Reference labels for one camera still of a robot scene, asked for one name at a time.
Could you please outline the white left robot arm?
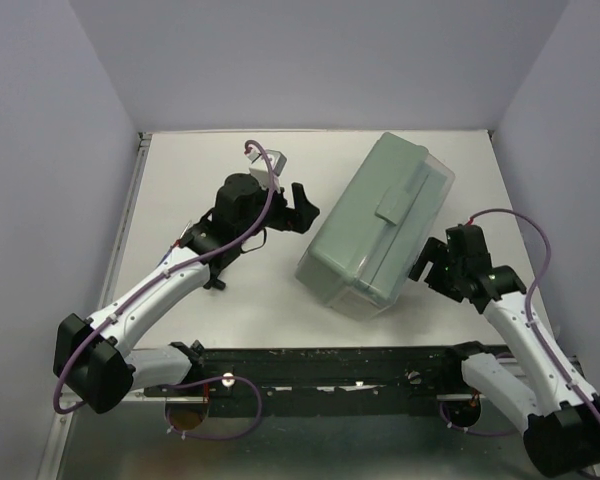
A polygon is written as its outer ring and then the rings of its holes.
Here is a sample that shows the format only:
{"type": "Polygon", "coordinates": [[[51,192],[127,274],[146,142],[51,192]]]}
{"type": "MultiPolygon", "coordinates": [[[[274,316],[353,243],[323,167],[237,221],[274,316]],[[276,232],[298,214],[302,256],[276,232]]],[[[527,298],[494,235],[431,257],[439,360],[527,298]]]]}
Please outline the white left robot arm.
{"type": "Polygon", "coordinates": [[[156,349],[137,344],[177,303],[199,289],[225,288],[220,273],[244,254],[244,242],[269,229],[306,233],[320,210],[300,183],[264,189],[236,173],[218,190],[214,206],[189,225],[158,266],[129,292],[82,319],[67,316],[56,337],[53,372],[85,405],[102,414],[131,391],[170,385],[194,393],[202,380],[203,348],[171,342],[156,349]]]}

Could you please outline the green plastic tool box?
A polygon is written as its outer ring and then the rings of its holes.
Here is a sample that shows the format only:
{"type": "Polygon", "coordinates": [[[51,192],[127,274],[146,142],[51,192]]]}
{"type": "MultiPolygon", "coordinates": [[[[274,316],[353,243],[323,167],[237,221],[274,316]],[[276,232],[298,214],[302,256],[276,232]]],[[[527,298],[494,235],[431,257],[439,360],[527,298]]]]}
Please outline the green plastic tool box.
{"type": "Polygon", "coordinates": [[[383,133],[303,254],[296,279],[355,320],[393,306],[454,180],[426,147],[383,133]]]}

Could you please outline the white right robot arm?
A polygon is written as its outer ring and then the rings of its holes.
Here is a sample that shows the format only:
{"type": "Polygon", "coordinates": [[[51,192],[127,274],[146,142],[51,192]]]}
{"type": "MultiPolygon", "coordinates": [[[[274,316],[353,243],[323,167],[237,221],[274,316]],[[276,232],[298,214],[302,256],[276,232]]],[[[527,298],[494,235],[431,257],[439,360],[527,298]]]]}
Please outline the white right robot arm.
{"type": "Polygon", "coordinates": [[[430,289],[468,301],[504,340],[525,375],[517,379],[477,342],[457,345],[440,367],[449,390],[470,387],[515,426],[527,456],[544,476],[600,465],[600,394],[546,329],[517,273],[491,260],[482,229],[458,225],[429,238],[409,273],[430,289]]]}

